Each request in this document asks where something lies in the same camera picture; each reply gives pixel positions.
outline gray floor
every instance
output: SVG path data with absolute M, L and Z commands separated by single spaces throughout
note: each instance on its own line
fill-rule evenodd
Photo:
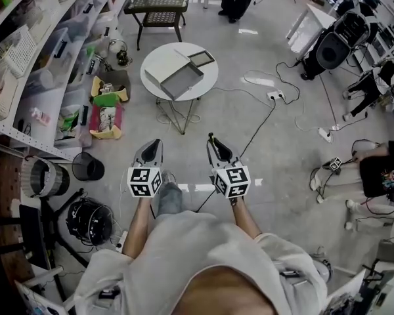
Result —
M 307 0 L 264 0 L 259 5 L 251 5 L 244 17 L 236 24 L 229 24 L 225 17 L 217 15 L 220 0 L 210 0 L 207 10 L 198 0 L 190 0 L 185 13 L 187 25 L 182 28 L 183 41 L 206 48 L 219 63 L 219 78 L 216 87 L 223 89 L 245 89 L 262 101 L 267 101 L 269 89 L 263 85 L 253 85 L 247 80 L 264 79 L 274 81 L 288 101 L 296 97 L 296 90 L 289 85 L 261 72 L 275 74 L 278 62 L 295 62 L 300 48 L 299 40 L 306 39 L 314 30 L 307 22 L 298 39 L 292 40 L 292 50 L 286 34 L 305 8 Z M 185 136 L 173 127 L 158 123 L 159 110 L 155 98 L 143 87 L 139 68 L 143 59 L 160 45 L 176 41 L 173 30 L 145 30 L 141 39 L 141 50 L 135 49 L 137 25 L 131 16 L 120 16 L 123 35 L 129 44 L 129 54 L 134 63 L 128 69 L 132 82 L 131 100 L 124 106 L 122 131 L 119 140 L 94 140 L 90 153 L 99 158 L 106 168 L 105 176 L 98 182 L 78 182 L 73 180 L 69 192 L 63 198 L 53 198 L 55 208 L 80 186 L 88 195 L 109 205 L 123 229 L 128 229 L 136 208 L 137 199 L 124 192 L 119 213 L 120 180 L 123 171 L 133 160 L 135 150 L 145 142 L 155 138 L 164 141 L 164 168 L 170 169 L 177 182 L 183 184 L 183 199 L 186 208 L 196 209 L 211 192 L 209 184 L 210 166 L 206 154 L 206 140 L 209 132 L 235 144 L 243 150 L 257 126 L 269 114 L 270 108 L 257 102 L 250 95 L 240 91 L 220 91 L 214 89 L 199 101 L 194 113 L 201 122 L 191 123 Z M 334 156 L 342 160 L 350 158 L 351 145 L 358 138 L 377 142 L 394 138 L 394 122 L 390 115 L 380 109 L 369 110 L 368 119 L 356 125 L 333 133 L 333 143 L 329 144 L 317 135 L 315 127 L 335 125 L 321 80 L 302 81 L 301 67 L 288 69 L 279 67 L 282 77 L 296 84 L 301 98 L 289 106 L 278 102 L 276 109 L 247 149 L 243 163 L 249 167 L 253 179 L 246 196 L 248 207 L 264 232 L 273 232 L 290 240 L 306 251 L 312 252 L 319 245 L 325 246 L 334 265 L 357 270 L 362 263 L 374 257 L 378 240 L 385 237 L 388 230 L 360 227 L 357 231 L 345 231 L 343 224 L 347 218 L 344 198 L 316 202 L 316 193 L 309 189 L 309 174 Z M 346 102 L 341 92 L 357 78 L 342 69 L 322 75 L 328 90 L 330 102 L 339 124 L 341 115 L 348 107 L 353 108 L 356 99 Z M 188 103 L 179 103 L 177 109 L 183 113 Z M 301 131 L 295 125 L 295 117 Z M 230 204 L 220 195 L 213 195 L 202 211 L 213 213 L 223 221 L 233 221 Z M 77 251 L 88 251 L 66 231 L 65 221 L 60 221 L 64 237 Z M 114 226 L 114 233 L 120 230 Z M 101 247 L 113 248 L 110 243 Z M 57 248 L 57 263 L 67 272 L 79 272 L 83 268 L 65 250 Z M 81 274 L 70 274 L 62 278 L 64 287 L 73 292 Z

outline white t-shirt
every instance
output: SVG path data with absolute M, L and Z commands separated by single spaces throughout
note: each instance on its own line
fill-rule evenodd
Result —
M 388 91 L 389 86 L 378 75 L 380 72 L 381 72 L 381 67 L 377 67 L 377 68 L 372 69 L 372 73 L 374 74 L 376 86 L 378 87 L 378 90 L 381 92 L 381 94 L 384 95 Z M 391 85 L 394 85 L 394 74 L 393 74 L 393 77 L 391 77 Z
M 162 215 L 133 260 L 111 250 L 95 253 L 76 289 L 79 315 L 170 315 L 190 281 L 205 269 L 226 266 L 246 277 L 282 314 L 319 314 L 327 288 L 302 248 L 274 234 L 251 239 L 237 225 L 207 213 Z M 285 278 L 298 271 L 299 278 Z M 118 285 L 109 309 L 96 306 L 100 291 Z

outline hand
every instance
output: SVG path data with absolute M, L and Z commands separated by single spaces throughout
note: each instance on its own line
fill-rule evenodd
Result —
M 363 159 L 366 159 L 367 157 L 368 154 L 366 152 L 356 152 L 352 160 L 356 163 L 360 163 Z

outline gray pants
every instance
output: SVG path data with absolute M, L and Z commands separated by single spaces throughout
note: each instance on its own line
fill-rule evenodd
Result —
M 175 183 L 162 185 L 159 196 L 158 216 L 169 213 L 174 215 L 183 210 L 183 192 Z

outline black trash can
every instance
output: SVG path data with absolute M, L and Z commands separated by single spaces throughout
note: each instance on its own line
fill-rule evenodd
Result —
M 105 167 L 91 154 L 82 152 L 74 158 L 72 171 L 75 178 L 80 181 L 96 181 L 104 176 Z

